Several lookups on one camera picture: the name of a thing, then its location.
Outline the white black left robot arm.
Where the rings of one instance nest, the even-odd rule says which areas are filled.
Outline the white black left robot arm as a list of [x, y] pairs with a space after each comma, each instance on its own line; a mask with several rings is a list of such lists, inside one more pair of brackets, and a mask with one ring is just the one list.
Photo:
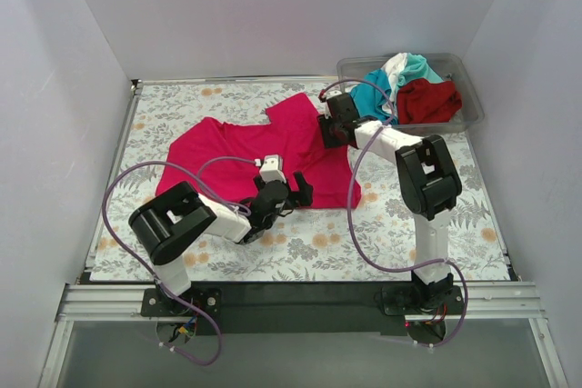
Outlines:
[[175, 185], [134, 211], [129, 225], [161, 281], [145, 292], [141, 314], [186, 316], [194, 305], [217, 315], [222, 290], [192, 285], [186, 271], [186, 250], [205, 235], [233, 244], [250, 244], [262, 238], [278, 218], [310, 206], [314, 187], [302, 173], [295, 172], [294, 177], [295, 191], [279, 176], [256, 176], [256, 195], [242, 202], [250, 210], [248, 217], [200, 194], [188, 182]]

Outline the pink t shirt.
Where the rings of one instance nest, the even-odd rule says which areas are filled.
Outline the pink t shirt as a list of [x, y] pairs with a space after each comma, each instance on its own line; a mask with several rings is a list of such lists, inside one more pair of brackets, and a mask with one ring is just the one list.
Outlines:
[[248, 161], [277, 154], [283, 172], [300, 172], [314, 187], [313, 209], [344, 209], [352, 169], [347, 148], [326, 149], [317, 123], [318, 111], [299, 93], [266, 109], [268, 124], [238, 125], [206, 117], [169, 146], [166, 160], [201, 179], [220, 197], [240, 201], [256, 194], [258, 169]]

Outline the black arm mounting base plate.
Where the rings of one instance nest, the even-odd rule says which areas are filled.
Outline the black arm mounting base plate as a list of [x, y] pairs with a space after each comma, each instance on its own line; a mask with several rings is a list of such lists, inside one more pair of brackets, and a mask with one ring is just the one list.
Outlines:
[[140, 308], [145, 318], [189, 319], [196, 309], [197, 332], [235, 333], [379, 333], [405, 336], [407, 317], [428, 319], [428, 337], [441, 341], [444, 320], [460, 315], [459, 286], [430, 295], [404, 282], [194, 282], [184, 307], [159, 286], [147, 288]]

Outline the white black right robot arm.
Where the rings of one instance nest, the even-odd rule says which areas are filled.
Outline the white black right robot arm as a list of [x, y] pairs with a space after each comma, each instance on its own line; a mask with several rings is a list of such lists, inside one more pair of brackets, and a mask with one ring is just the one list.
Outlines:
[[[453, 292], [453, 262], [448, 257], [448, 227], [451, 212], [462, 193], [462, 184], [440, 135], [406, 134], [373, 117], [362, 116], [348, 93], [325, 97], [326, 113], [318, 124], [327, 148], [351, 145], [360, 151], [347, 192], [347, 224], [360, 257], [375, 269], [392, 274], [409, 273], [412, 304], [422, 313], [432, 313]], [[366, 154], [372, 153], [396, 166], [401, 197], [415, 224], [416, 258], [411, 267], [383, 267], [363, 251], [355, 233], [352, 197], [356, 173]]]

